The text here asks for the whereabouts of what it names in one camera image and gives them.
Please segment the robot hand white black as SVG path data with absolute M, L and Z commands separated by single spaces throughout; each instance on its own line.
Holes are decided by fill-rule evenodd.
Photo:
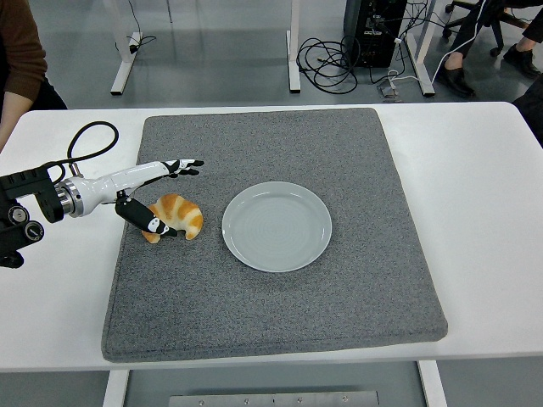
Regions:
M 59 182 L 55 189 L 66 215 L 82 217 L 91 214 L 100 204 L 113 204 L 117 215 L 140 230 L 175 237 L 176 231 L 131 194 L 139 187 L 164 177 L 196 176 L 198 167 L 203 164 L 202 160 L 196 159 L 154 161 L 98 179 L 73 176 Z

